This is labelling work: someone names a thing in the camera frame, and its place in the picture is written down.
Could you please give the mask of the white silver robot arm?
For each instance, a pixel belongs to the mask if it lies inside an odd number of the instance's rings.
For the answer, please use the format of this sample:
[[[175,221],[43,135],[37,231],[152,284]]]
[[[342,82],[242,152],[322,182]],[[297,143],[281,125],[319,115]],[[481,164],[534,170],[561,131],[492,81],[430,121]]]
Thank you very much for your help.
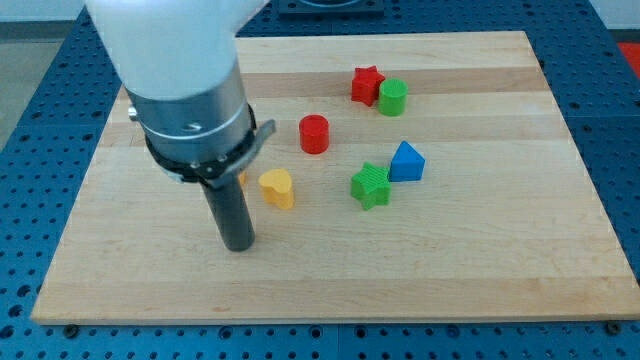
[[[236,180],[275,130],[254,125],[237,33],[267,0],[87,0],[149,151],[186,182]]]

